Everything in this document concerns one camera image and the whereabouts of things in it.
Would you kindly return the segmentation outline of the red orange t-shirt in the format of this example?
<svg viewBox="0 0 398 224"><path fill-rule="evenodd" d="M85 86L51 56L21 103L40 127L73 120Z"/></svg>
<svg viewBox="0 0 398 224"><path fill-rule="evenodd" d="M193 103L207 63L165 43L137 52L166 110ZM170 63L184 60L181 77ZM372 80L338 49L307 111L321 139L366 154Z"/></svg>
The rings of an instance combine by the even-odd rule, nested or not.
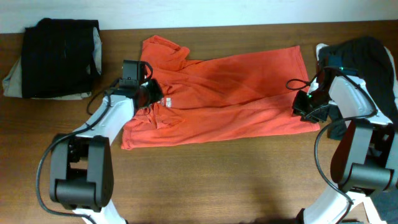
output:
<svg viewBox="0 0 398 224"><path fill-rule="evenodd" d="M299 47L213 60L190 60L189 53L158 35L143 41L141 59L164 96L124 125L123 149L319 130L292 112L296 91L286 83L308 78Z"/></svg>

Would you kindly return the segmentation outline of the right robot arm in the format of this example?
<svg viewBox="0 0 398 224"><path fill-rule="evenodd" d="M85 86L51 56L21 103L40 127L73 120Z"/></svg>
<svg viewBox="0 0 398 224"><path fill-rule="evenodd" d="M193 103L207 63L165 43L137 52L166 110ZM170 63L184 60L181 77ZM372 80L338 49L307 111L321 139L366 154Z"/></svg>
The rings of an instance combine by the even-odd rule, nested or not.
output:
<svg viewBox="0 0 398 224"><path fill-rule="evenodd" d="M393 91L371 88L359 71L324 67L309 82L308 91L296 89L293 112L303 121L325 121L336 106L341 118L320 130L314 159L327 188L318 199L299 211L297 223L341 223L349 212L372 195L397 188L397 106ZM318 148L323 133L347 127L331 160L330 176L322 171Z"/></svg>

